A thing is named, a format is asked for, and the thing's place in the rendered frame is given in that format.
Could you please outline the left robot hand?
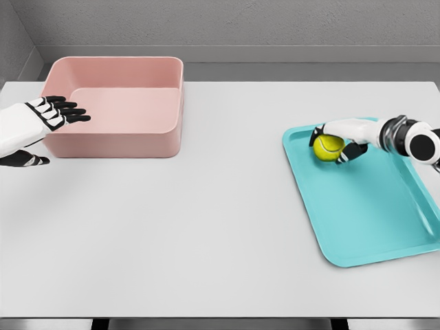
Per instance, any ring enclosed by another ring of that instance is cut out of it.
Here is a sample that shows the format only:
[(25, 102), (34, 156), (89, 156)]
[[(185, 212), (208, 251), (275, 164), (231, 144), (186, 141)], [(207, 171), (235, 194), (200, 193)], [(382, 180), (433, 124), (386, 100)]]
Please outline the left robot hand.
[(91, 116), (63, 96), (45, 96), (0, 109), (0, 166), (25, 168), (50, 163), (24, 148), (50, 133), (75, 122), (88, 122)]

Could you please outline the pink rectangular basket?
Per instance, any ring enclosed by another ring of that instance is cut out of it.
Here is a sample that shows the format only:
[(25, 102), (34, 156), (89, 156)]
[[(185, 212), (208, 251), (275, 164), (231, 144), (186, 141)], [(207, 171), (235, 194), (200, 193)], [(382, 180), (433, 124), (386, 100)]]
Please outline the pink rectangular basket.
[(178, 154), (184, 64), (170, 56), (69, 56), (53, 63), (42, 96), (64, 96), (91, 117), (43, 139), (59, 158), (167, 158)]

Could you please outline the blue rectangular tray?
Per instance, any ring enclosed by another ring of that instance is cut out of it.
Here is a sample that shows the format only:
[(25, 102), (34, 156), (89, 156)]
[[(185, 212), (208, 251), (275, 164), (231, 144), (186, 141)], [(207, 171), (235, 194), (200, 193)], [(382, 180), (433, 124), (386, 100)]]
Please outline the blue rectangular tray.
[(354, 267), (440, 252), (440, 207), (408, 158), (369, 147), (347, 164), (320, 161), (314, 125), (288, 129), (283, 146), (324, 257)]

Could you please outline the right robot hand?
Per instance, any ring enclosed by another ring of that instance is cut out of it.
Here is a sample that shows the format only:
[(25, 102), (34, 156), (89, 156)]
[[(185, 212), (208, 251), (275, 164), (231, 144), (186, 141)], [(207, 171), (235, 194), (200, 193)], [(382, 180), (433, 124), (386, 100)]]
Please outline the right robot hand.
[(335, 164), (351, 162), (365, 154), (369, 146), (378, 147), (378, 135), (382, 124), (369, 119), (349, 118), (334, 120), (316, 126), (309, 140), (309, 147), (312, 148), (314, 140), (319, 135), (332, 135), (342, 138), (345, 147)]

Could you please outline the yellow tennis ball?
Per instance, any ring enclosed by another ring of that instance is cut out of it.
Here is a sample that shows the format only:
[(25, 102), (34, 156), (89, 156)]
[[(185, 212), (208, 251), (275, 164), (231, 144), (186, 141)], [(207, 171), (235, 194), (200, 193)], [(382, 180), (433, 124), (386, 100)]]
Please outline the yellow tennis ball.
[(312, 144), (315, 156), (323, 162), (336, 161), (345, 147), (341, 137), (332, 135), (319, 135)]

